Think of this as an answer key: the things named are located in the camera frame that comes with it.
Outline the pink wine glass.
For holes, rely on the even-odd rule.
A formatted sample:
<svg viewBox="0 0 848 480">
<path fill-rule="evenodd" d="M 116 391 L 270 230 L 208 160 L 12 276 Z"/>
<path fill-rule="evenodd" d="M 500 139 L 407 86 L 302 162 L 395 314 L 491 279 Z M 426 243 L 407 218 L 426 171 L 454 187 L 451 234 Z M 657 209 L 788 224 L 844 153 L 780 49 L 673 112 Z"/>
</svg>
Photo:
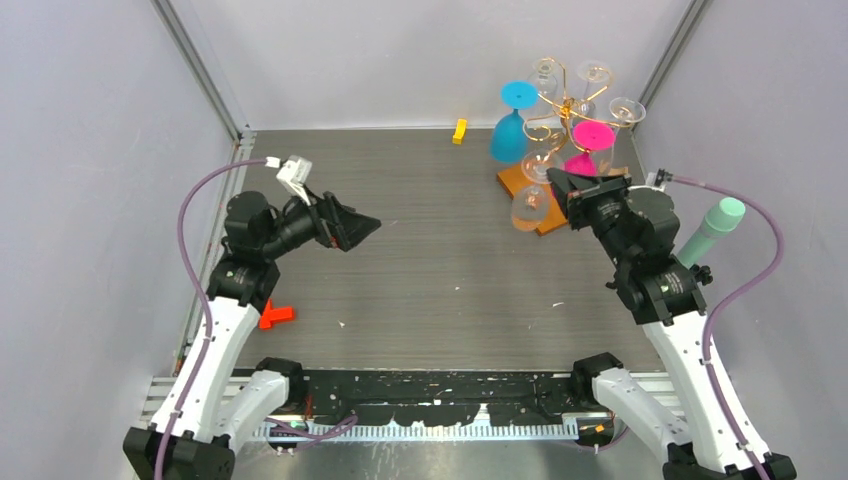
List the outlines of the pink wine glass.
<svg viewBox="0 0 848 480">
<path fill-rule="evenodd" d="M 597 176 L 598 168 L 592 155 L 610 149 L 616 140 L 613 128 L 606 123 L 586 120 L 572 129 L 572 143 L 580 151 L 563 166 L 565 172 L 583 176 Z"/>
</svg>

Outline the clear wine glass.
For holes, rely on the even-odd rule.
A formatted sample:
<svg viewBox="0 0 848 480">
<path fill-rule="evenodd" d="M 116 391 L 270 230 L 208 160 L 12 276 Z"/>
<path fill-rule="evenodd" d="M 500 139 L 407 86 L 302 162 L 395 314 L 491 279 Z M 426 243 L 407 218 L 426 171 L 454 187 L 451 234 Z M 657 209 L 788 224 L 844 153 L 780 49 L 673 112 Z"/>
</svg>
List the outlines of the clear wine glass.
<svg viewBox="0 0 848 480">
<path fill-rule="evenodd" d="M 552 205 L 548 170 L 559 167 L 563 161 L 550 149 L 537 149 L 527 153 L 520 162 L 520 172 L 528 181 L 512 199 L 511 221 L 520 231 L 532 231 L 547 218 Z"/>
</svg>

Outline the blue wine glass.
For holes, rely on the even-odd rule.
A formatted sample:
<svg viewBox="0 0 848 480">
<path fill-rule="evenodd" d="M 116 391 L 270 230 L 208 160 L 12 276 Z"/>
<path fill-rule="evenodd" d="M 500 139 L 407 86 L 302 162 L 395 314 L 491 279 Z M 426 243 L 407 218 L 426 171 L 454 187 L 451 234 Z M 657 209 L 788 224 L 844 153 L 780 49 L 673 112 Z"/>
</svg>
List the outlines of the blue wine glass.
<svg viewBox="0 0 848 480">
<path fill-rule="evenodd" d="M 514 164 L 523 158 L 529 143 L 524 133 L 525 119 L 520 111 L 535 106 L 538 101 L 538 90 L 527 81 L 513 81 L 502 87 L 500 99 L 510 112 L 494 127 L 490 141 L 490 154 L 500 163 Z"/>
</svg>

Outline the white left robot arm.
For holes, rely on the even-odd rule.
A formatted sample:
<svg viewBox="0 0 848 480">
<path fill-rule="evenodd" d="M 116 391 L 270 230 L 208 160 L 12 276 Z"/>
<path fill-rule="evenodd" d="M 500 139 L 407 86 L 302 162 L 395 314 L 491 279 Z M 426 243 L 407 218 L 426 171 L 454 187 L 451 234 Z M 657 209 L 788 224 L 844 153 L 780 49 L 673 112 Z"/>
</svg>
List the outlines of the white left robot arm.
<svg viewBox="0 0 848 480">
<path fill-rule="evenodd" d="M 300 363 L 265 358 L 223 400 L 246 340 L 280 277 L 277 259 L 316 241 L 347 252 L 381 227 L 334 194 L 294 196 L 278 210 L 257 191 L 226 206 L 223 257 L 201 293 L 201 325 L 167 398 L 146 428 L 128 430 L 123 451 L 140 479 L 229 479 L 238 452 L 276 409 L 298 412 L 307 398 Z"/>
</svg>

